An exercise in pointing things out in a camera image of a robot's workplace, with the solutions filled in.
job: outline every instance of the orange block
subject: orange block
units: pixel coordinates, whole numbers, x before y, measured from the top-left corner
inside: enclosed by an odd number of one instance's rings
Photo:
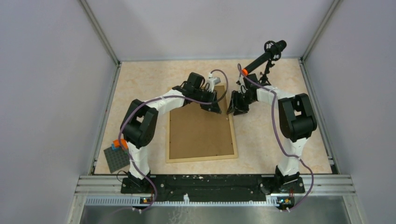
[[[114,140],[113,144],[116,148],[121,147],[118,139]],[[121,144],[124,146],[125,149],[128,149],[127,141],[125,141],[125,139],[121,139]]]

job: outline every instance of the gray floor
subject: gray floor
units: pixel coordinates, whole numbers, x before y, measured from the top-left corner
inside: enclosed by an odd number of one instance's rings
[[[291,213],[274,207],[153,207],[139,214],[115,206],[86,206],[81,224],[348,224],[341,196],[308,197]]]

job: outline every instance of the orange object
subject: orange object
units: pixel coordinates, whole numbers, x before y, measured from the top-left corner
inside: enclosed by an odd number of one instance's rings
[[[242,69],[242,73],[245,75],[245,76],[247,76],[249,73],[248,73],[248,71],[246,71],[246,69]]]
[[[121,147],[118,139],[114,140],[113,144],[116,148]],[[121,144],[124,146],[125,149],[128,149],[127,141],[125,141],[125,139],[121,139]]]

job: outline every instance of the gray wall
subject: gray wall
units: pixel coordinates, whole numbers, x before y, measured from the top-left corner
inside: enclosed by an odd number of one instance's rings
[[[115,71],[76,0],[0,3],[0,223],[67,220]]]
[[[332,0],[89,0],[122,61],[246,58],[285,39],[301,56]]]
[[[370,223],[396,212],[396,2],[346,0],[307,62],[334,151]]]

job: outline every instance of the wooden frame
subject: wooden frame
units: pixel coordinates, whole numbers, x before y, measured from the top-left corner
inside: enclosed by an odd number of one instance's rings
[[[225,100],[227,105],[230,101],[225,96]],[[204,156],[204,157],[192,157],[192,158],[182,158],[182,159],[170,159],[170,112],[166,115],[167,116],[167,125],[166,125],[166,155],[165,155],[165,162],[166,163],[176,163],[176,162],[197,162],[197,161],[211,161],[211,160],[225,160],[225,159],[236,159],[238,158],[238,150],[236,146],[235,140],[235,129],[233,124],[233,116],[232,114],[228,115],[228,121],[230,123],[231,129],[231,140],[233,143],[233,154],[232,155],[218,155],[218,156]]]

